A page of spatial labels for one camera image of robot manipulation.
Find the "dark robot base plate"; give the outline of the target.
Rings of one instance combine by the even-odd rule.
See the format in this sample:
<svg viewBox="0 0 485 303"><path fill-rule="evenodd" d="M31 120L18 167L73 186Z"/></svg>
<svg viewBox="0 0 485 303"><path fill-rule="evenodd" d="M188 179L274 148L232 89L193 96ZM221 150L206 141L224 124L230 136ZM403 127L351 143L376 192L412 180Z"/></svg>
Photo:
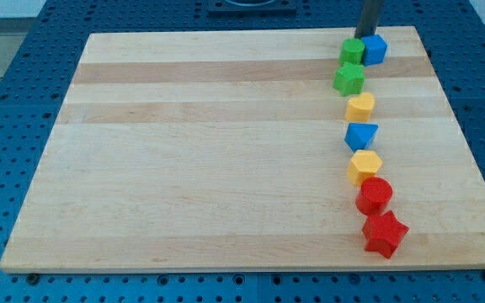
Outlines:
<svg viewBox="0 0 485 303"><path fill-rule="evenodd" d="M259 14L259 13L295 13L296 0L209 0L209 15Z"/></svg>

